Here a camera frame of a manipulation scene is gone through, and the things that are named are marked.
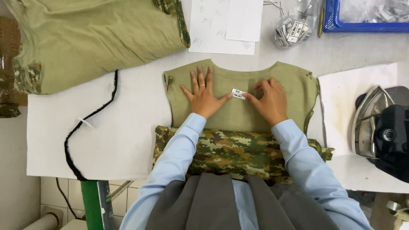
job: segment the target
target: blue plastic basket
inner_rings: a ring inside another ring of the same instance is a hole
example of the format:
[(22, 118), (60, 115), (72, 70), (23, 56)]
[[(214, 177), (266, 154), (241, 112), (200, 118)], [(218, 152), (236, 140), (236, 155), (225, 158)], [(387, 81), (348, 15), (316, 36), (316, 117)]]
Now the blue plastic basket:
[(343, 23), (339, 20), (339, 2), (326, 0), (324, 32), (409, 33), (409, 23)]

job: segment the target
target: hand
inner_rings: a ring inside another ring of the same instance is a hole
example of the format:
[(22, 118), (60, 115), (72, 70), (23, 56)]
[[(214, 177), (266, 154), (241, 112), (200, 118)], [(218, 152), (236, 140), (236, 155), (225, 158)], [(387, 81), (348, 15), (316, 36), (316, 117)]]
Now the hand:
[(264, 96), (261, 100), (258, 100), (249, 93), (243, 93), (243, 95), (252, 102), (259, 113), (272, 127), (287, 120), (287, 97), (285, 95), (285, 88), (274, 78), (258, 82), (254, 89), (256, 90), (260, 87), (262, 87), (264, 91)]
[(207, 69), (206, 85), (205, 78), (203, 77), (202, 67), (198, 67), (199, 84), (196, 79), (195, 72), (191, 71), (190, 76), (192, 77), (193, 94), (191, 94), (184, 85), (180, 85), (180, 87), (190, 101), (192, 113), (197, 113), (202, 117), (208, 119), (232, 97), (231, 93), (225, 95), (220, 100), (217, 100), (213, 96), (213, 70), (211, 66), (209, 66), (209, 68)]

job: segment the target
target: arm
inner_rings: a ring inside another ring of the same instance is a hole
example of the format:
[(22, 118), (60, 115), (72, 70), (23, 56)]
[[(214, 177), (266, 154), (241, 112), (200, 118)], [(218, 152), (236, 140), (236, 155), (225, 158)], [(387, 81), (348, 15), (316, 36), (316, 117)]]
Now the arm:
[(169, 140), (155, 163), (146, 184), (138, 189), (138, 199), (126, 213), (121, 229), (145, 229), (149, 215), (160, 194), (173, 180), (185, 181), (185, 175), (196, 152), (199, 135), (206, 119), (191, 113)]
[(191, 71), (191, 77), (194, 94), (191, 94), (184, 85), (180, 87), (190, 101), (192, 113), (169, 140), (146, 184), (138, 189), (138, 199), (127, 211), (121, 230), (145, 229), (149, 215), (165, 187), (173, 180), (185, 181), (187, 169), (192, 163), (200, 133), (207, 119), (231, 98), (231, 94), (227, 94), (220, 100), (213, 96), (211, 67), (207, 70), (207, 85), (200, 66), (198, 67), (199, 82), (193, 71)]
[(309, 147), (307, 137), (293, 120), (288, 119), (285, 88), (274, 78), (258, 82), (254, 89), (258, 88), (264, 91), (261, 100), (249, 93), (244, 96), (273, 127), (272, 133), (280, 144), (285, 168), (293, 181), (317, 200), (339, 228), (372, 229), (359, 203), (348, 198), (333, 171)]
[(331, 168), (309, 147), (307, 137), (293, 120), (278, 123), (272, 133), (293, 181), (320, 203), (340, 229), (372, 229), (359, 203), (348, 197)]

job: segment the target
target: black cord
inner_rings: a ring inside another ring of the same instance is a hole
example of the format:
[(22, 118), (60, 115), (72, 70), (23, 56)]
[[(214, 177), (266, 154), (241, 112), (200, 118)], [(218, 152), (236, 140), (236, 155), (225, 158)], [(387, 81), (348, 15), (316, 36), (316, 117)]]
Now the black cord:
[(69, 209), (71, 210), (72, 214), (74, 215), (75, 219), (82, 220), (81, 218), (78, 218), (78, 217), (76, 216), (76, 214), (74, 213), (74, 211), (72, 210), (71, 205), (70, 205), (70, 203), (68, 202), (67, 197), (65, 196), (65, 194), (63, 193), (63, 191), (62, 191), (61, 188), (60, 188), (60, 183), (58, 182), (58, 177), (56, 177), (55, 180), (57, 181), (58, 190), (59, 190), (60, 193), (63, 195), (63, 197), (64, 197), (65, 201), (67, 202), (67, 205), (68, 205)]
[[(99, 113), (101, 110), (103, 110), (105, 107), (107, 107), (115, 98), (115, 93), (117, 92), (117, 87), (118, 87), (118, 70), (115, 70), (115, 78), (114, 78), (114, 91), (112, 91), (112, 97), (111, 100), (109, 100), (107, 103), (105, 103), (101, 108), (95, 110), (93, 113), (89, 114), (84, 118), (84, 120), (87, 120), (88, 118), (92, 117), (93, 115)], [(68, 134), (67, 138), (65, 139), (64, 142), (64, 150), (65, 150), (65, 160), (67, 161), (68, 166), (74, 173), (74, 175), (77, 177), (78, 180), (80, 181), (87, 181), (88, 179), (82, 176), (81, 172), (78, 170), (77, 167), (75, 167), (74, 162), (71, 159), (70, 152), (68, 151), (68, 140), (71, 137), (71, 135), (77, 131), (79, 127), (81, 127), (83, 121), (80, 121), (77, 126)]]

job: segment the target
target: shirt cuff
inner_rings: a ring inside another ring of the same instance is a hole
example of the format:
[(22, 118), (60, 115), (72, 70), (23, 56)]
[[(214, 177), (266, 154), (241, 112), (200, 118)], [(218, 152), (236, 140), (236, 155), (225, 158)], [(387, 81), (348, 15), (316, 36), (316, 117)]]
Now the shirt cuff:
[(282, 121), (271, 128), (271, 132), (279, 144), (303, 133), (292, 119)]
[(203, 129), (205, 128), (206, 122), (206, 118), (200, 116), (197, 113), (191, 113), (180, 127), (187, 126), (196, 131), (198, 134), (201, 134)]

